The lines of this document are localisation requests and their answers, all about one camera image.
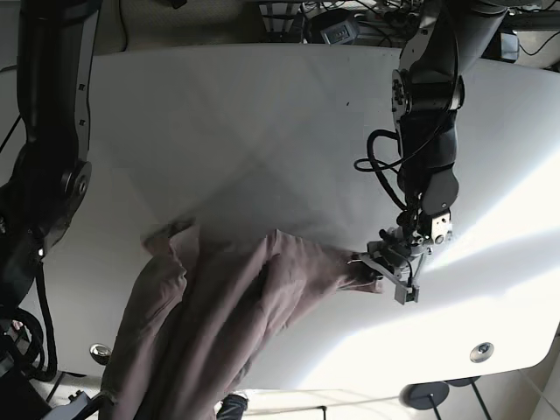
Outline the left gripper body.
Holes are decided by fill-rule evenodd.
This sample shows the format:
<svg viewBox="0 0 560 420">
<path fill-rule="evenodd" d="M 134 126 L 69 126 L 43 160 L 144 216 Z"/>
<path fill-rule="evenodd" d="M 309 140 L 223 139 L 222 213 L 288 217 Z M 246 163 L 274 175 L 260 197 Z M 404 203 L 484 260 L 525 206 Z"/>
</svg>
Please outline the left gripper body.
<svg viewBox="0 0 560 420">
<path fill-rule="evenodd" d="M 387 279 L 417 289 L 425 258 L 431 253 L 433 241 L 428 235 L 413 232 L 406 235 L 401 227 L 381 229 L 380 239 L 367 244 L 367 255 Z"/>
</svg>

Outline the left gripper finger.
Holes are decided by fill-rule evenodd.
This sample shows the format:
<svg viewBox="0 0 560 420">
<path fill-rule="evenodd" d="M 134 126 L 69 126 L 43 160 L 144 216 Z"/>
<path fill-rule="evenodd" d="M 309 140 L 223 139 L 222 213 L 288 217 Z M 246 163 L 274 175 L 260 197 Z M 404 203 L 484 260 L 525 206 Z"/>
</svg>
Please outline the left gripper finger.
<svg viewBox="0 0 560 420">
<path fill-rule="evenodd" d="M 369 253 L 354 253 L 354 254 L 351 254 L 347 263 L 348 264 L 363 263 L 367 266 L 370 266 L 371 265 L 370 254 Z"/>
<path fill-rule="evenodd" d="M 407 286 L 406 284 L 397 284 L 395 286 L 395 301 L 401 305 L 407 303 L 417 303 L 419 299 L 420 288 L 416 285 Z"/>
</svg>

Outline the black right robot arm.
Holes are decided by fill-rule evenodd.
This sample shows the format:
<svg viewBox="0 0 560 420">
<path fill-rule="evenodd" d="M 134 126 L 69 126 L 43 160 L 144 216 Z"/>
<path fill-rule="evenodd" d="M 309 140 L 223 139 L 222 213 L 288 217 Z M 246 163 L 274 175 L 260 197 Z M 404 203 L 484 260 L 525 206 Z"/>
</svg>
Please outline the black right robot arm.
<svg viewBox="0 0 560 420">
<path fill-rule="evenodd" d="M 23 1 L 18 122 L 26 139 L 1 188 L 1 416 L 49 412 L 33 387 L 56 375 L 43 260 L 65 235 L 91 177 L 89 82 L 101 3 Z"/>
</svg>

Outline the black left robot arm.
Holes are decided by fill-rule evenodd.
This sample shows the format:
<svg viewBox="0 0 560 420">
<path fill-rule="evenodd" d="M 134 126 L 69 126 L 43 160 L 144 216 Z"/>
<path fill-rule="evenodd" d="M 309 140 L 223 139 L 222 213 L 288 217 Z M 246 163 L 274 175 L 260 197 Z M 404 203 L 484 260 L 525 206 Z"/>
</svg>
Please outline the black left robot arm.
<svg viewBox="0 0 560 420">
<path fill-rule="evenodd" d="M 354 260 L 375 280 L 395 286 L 405 305 L 419 297 L 425 258 L 452 235 L 451 207 L 459 195 L 453 166 L 457 113 L 466 97 L 464 73 L 487 49 L 512 7 L 509 1 L 426 1 L 416 34 L 392 74 L 395 128 L 367 138 L 367 155 L 354 167 L 373 173 L 400 209 L 397 226 Z"/>
</svg>

